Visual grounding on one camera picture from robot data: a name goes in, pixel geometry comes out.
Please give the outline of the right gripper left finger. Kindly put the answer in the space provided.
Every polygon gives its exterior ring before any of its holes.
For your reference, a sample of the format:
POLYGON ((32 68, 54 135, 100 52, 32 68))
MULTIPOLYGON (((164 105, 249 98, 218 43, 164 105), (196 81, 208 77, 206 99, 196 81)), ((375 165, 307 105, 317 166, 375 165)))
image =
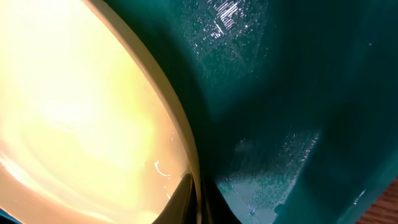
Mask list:
POLYGON ((197 196, 191 174, 184 175, 153 224, 197 224, 197 196))

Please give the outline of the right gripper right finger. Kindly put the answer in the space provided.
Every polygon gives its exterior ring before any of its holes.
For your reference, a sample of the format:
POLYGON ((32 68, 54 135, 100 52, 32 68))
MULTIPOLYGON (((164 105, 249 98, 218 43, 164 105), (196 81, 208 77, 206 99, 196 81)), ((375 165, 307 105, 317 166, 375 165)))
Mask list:
POLYGON ((201 222, 202 224, 241 224, 215 182, 209 177, 201 181, 201 222))

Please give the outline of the yellow-rimmed plate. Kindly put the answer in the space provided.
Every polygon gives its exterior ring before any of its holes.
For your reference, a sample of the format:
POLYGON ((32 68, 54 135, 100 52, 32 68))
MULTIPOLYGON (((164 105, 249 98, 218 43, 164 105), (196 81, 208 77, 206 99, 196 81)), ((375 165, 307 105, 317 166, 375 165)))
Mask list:
POLYGON ((153 223, 200 173, 169 80, 104 1, 1 0, 1 213, 153 223))

